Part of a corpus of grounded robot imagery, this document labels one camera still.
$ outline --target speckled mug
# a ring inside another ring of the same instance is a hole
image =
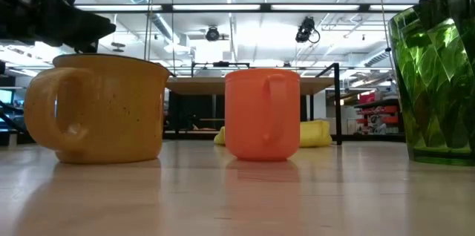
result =
[[[24,120],[38,144],[66,163],[158,156],[166,68],[104,54],[58,56],[53,64],[31,81],[24,101]]]

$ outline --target yellow bean bag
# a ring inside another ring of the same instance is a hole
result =
[[[332,144],[330,136],[330,123],[323,120],[315,120],[300,123],[300,147],[322,147]],[[225,145],[224,127],[214,137],[216,145]]]
[[[225,141],[224,141],[224,127],[221,127],[220,129],[220,133],[218,133],[216,135],[216,137],[214,137],[214,143],[216,145],[225,145]]]

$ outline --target green glass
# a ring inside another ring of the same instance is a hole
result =
[[[475,165],[475,0],[431,0],[390,20],[412,160]]]

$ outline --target table surface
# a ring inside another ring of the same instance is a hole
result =
[[[404,144],[235,160],[168,141],[159,160],[67,165],[32,145],[0,151],[1,236],[473,235],[475,168],[408,161]]]
[[[312,95],[333,86],[331,77],[302,77],[300,80],[301,95]],[[223,77],[174,77],[168,79],[166,87],[182,95],[224,94]]]

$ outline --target orange mug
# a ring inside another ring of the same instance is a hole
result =
[[[226,75],[226,147],[243,160],[276,161],[300,143],[300,76],[281,69]]]

